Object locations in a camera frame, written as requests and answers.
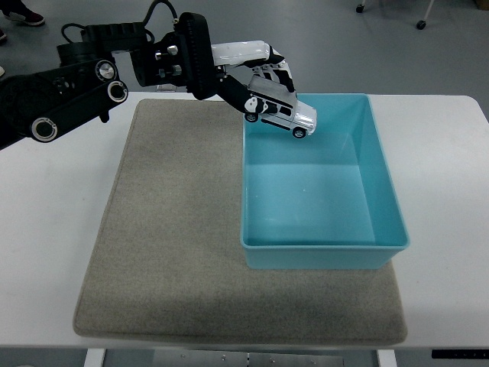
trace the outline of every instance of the chair wheel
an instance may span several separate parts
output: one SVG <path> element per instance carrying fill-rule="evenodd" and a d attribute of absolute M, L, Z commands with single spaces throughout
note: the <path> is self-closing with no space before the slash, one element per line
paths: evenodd
<path fill-rule="evenodd" d="M 424 29 L 425 26 L 426 26 L 425 21 L 418 21 L 418 23 L 416 24 L 416 28 L 418 29 Z"/>

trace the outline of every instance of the white toy car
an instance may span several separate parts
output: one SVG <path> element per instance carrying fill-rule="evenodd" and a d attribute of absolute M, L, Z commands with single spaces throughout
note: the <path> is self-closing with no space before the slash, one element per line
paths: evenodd
<path fill-rule="evenodd" d="M 251 111 L 255 110 L 253 105 L 257 99 L 264 102 L 264 110 L 269 109 L 270 106 L 276 106 L 277 111 L 274 113 L 245 112 L 246 121 L 256 122 L 260 118 L 266 124 L 292 130 L 292 135 L 299 139 L 311 135 L 316 130 L 316 109 L 299 101 L 296 94 L 289 92 L 284 85 L 253 76 L 248 90 L 254 95 L 254 98 L 249 100 Z"/>

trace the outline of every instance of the gray floor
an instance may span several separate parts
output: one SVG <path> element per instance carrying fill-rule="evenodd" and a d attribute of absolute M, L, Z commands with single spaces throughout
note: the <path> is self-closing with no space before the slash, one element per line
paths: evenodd
<path fill-rule="evenodd" d="M 427 26 L 416 29 L 429 0 L 174 0 L 176 11 L 207 18 L 212 43 L 263 40 L 289 62 L 300 93 L 442 94 L 475 98 L 489 117 L 489 11 L 474 0 L 438 0 Z M 65 43 L 63 24 L 142 21 L 151 0 L 24 0 L 47 19 L 30 28 L 0 19 L 8 42 L 0 46 L 4 76 L 57 67 L 58 44 Z M 164 5 L 149 28 L 157 38 L 171 31 Z M 69 35 L 76 39 L 77 30 Z M 127 54 L 116 57 L 121 78 L 132 91 L 141 88 Z M 246 81 L 248 70 L 237 70 Z M 371 353 L 350 352 L 351 365 L 374 365 Z M 476 366 L 485 361 L 433 361 L 429 350 L 399 351 L 400 367 Z"/>

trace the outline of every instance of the light blue tray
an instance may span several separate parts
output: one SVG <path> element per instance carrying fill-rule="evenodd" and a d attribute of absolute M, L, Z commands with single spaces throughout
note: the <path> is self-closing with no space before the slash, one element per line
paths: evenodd
<path fill-rule="evenodd" d="M 250 268 L 375 269 L 408 246 L 370 101 L 302 94 L 316 132 L 244 122 L 241 244 Z"/>

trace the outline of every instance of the black cable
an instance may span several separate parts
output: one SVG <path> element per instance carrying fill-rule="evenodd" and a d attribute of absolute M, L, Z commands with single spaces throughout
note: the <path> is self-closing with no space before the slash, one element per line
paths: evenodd
<path fill-rule="evenodd" d="M 147 23 L 150 21 L 154 8 L 156 8 L 156 5 L 158 4 L 165 4 L 170 9 L 173 19 L 178 19 L 178 15 L 176 15 L 175 8 L 173 7 L 173 5 L 171 5 L 171 3 L 168 0 L 154 0 L 151 3 L 150 8 L 147 10 L 146 18 L 144 18 L 143 20 L 143 24 L 145 27 Z"/>
<path fill-rule="evenodd" d="M 150 32 L 148 29 L 146 29 L 146 28 L 144 29 L 144 32 L 145 32 L 145 33 L 146 33 L 148 36 L 150 36 L 150 43 L 152 43 L 152 44 L 153 44 L 153 43 L 156 41 L 156 39 L 154 38 L 154 34 L 152 34 L 152 33 L 151 33 L 151 32 Z"/>
<path fill-rule="evenodd" d="M 63 38 L 65 40 L 67 40 L 69 43 L 73 43 L 72 40 L 70 40 L 68 38 L 68 36 L 65 35 L 64 31 L 69 28 L 69 27 L 77 27 L 77 28 L 81 28 L 81 29 L 85 29 L 85 27 L 83 27 L 81 24 L 77 24 L 77 23 L 68 23 L 68 24 L 65 24 L 64 26 L 61 27 L 61 35 L 63 36 Z"/>

